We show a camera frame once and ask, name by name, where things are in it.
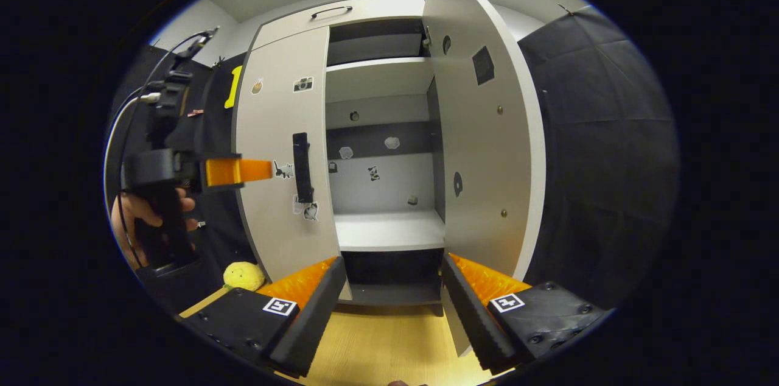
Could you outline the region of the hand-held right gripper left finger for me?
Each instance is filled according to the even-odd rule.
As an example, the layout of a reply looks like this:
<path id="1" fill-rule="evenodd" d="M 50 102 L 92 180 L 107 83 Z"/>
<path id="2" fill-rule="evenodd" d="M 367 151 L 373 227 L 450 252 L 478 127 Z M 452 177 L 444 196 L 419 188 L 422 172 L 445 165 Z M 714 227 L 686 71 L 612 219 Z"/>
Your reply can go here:
<path id="1" fill-rule="evenodd" d="M 334 256 L 261 289 L 231 287 L 181 324 L 242 363 L 306 377 L 346 281 Z"/>

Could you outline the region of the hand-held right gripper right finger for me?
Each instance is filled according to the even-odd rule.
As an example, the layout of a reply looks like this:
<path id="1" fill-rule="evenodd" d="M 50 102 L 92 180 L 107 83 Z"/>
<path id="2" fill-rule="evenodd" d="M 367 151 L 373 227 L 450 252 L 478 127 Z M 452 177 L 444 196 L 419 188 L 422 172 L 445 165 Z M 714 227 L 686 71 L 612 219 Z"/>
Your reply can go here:
<path id="1" fill-rule="evenodd" d="M 446 253 L 441 277 L 482 369 L 527 370 L 592 333 L 614 309 L 601 309 L 561 284 L 530 286 Z"/>

